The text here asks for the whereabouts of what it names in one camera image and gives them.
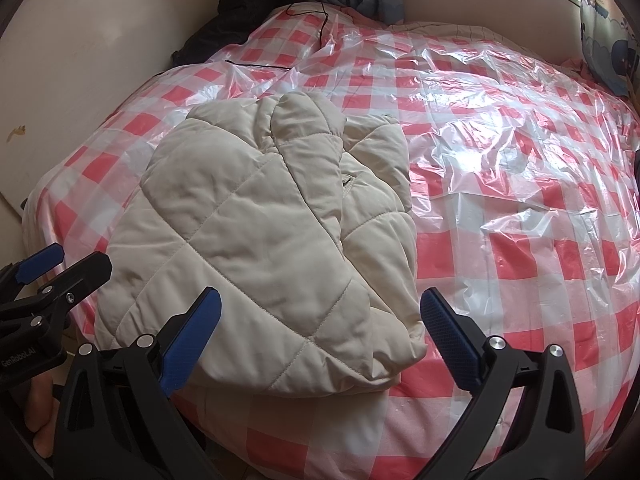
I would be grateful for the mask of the left hand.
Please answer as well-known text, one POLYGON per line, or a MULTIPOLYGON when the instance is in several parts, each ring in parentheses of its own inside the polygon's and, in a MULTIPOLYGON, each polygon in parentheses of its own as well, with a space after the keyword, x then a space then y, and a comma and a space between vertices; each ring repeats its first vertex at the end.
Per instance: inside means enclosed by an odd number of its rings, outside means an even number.
POLYGON ((25 425, 34 434, 32 444, 42 458, 49 458, 54 448, 58 400, 53 396, 53 386, 50 372, 32 378, 26 402, 25 425))

